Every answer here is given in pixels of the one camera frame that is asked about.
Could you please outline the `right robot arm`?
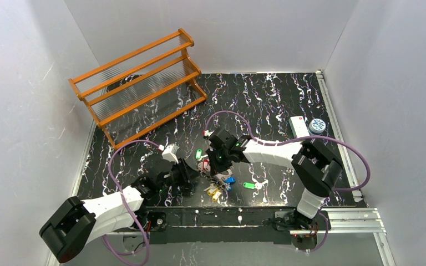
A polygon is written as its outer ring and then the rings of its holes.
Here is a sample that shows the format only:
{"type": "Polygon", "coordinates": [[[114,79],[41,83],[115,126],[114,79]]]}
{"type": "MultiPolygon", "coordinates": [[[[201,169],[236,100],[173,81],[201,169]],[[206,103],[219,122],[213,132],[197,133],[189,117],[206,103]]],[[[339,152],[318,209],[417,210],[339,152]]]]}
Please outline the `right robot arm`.
{"type": "Polygon", "coordinates": [[[343,171],[341,159],[322,141],[309,136],[280,144],[255,140],[249,135],[236,138],[218,128],[205,131],[204,138],[210,143],[206,153],[212,176],[239,162],[269,163],[293,169],[305,187],[294,216],[306,222],[315,218],[343,171]]]}

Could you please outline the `orange wooden shelf rack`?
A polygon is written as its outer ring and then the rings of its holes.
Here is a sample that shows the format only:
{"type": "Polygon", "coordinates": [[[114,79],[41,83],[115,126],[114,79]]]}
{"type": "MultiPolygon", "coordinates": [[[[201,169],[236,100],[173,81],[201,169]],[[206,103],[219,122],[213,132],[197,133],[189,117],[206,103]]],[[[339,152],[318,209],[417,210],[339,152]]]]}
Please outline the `orange wooden shelf rack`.
{"type": "Polygon", "coordinates": [[[179,28],[68,80],[114,149],[208,99],[196,81],[202,72],[187,51],[194,44],[179,28]]]}

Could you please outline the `yellow key tag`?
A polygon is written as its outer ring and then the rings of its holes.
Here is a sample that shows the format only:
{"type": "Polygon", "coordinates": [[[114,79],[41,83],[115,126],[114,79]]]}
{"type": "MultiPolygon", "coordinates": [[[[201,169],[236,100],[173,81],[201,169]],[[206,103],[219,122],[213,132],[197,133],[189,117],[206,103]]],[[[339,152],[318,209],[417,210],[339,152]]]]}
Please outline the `yellow key tag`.
{"type": "Polygon", "coordinates": [[[210,196],[212,201],[217,201],[222,195],[222,191],[214,184],[211,184],[208,188],[204,189],[204,192],[206,192],[207,195],[210,196]]]}

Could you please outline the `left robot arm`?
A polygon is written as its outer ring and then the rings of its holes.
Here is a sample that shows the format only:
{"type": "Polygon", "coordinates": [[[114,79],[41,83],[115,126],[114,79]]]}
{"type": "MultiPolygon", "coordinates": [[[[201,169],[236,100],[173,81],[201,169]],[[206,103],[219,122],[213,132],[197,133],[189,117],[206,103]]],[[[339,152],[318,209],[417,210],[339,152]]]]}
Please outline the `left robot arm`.
{"type": "Polygon", "coordinates": [[[66,263],[87,243],[113,231],[133,227],[146,232],[156,220],[146,217],[144,201],[164,188],[189,188],[199,176],[182,158],[160,160],[122,191],[94,199],[67,198],[42,225],[39,236],[57,261],[66,263]]]}

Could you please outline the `red key tag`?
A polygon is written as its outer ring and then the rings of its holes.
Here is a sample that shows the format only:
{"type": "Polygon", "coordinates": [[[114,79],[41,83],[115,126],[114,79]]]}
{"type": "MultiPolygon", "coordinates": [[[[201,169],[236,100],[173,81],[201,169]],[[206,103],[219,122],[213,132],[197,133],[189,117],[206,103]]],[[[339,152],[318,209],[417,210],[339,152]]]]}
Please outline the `red key tag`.
{"type": "Polygon", "coordinates": [[[209,160],[203,160],[201,163],[202,169],[210,169],[210,162],[209,160]]]}

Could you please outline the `green key tag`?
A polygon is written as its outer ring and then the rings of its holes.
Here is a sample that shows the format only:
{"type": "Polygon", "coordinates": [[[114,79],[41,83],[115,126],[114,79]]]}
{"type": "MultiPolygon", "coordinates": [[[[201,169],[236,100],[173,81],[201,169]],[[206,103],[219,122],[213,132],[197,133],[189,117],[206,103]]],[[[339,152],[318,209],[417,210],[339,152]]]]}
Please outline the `green key tag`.
{"type": "Polygon", "coordinates": [[[263,184],[244,182],[243,187],[249,190],[260,190],[263,187],[263,184]]]}
{"type": "Polygon", "coordinates": [[[201,158],[202,158],[202,149],[197,149],[196,150],[195,158],[196,158],[197,161],[201,160],[201,158]]]}

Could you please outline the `blue white round tin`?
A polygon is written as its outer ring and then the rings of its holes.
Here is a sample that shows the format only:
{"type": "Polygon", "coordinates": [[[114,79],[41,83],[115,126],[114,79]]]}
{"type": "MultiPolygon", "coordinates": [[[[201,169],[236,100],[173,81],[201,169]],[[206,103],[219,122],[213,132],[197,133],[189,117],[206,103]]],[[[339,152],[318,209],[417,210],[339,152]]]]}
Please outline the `blue white round tin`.
{"type": "Polygon", "coordinates": [[[308,124],[308,130],[311,134],[320,135],[327,128],[326,122],[322,119],[312,119],[308,124]]]}

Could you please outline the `loose green key tag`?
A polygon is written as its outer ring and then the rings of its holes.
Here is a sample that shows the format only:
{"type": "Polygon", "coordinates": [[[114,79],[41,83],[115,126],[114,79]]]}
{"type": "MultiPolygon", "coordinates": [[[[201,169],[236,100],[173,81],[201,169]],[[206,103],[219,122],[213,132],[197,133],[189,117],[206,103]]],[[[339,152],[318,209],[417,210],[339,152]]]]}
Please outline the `loose green key tag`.
{"type": "Polygon", "coordinates": [[[260,190],[263,187],[263,184],[244,182],[243,187],[249,190],[260,190]]]}

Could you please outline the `white green small box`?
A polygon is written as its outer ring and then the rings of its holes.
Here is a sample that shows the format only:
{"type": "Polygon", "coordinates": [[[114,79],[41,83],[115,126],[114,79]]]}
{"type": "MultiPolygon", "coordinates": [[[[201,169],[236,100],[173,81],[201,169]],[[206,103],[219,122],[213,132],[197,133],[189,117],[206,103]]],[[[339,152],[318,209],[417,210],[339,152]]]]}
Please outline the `white green small box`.
{"type": "Polygon", "coordinates": [[[300,138],[300,137],[305,137],[310,135],[303,116],[290,117],[288,122],[292,130],[293,136],[295,138],[300,138]]]}

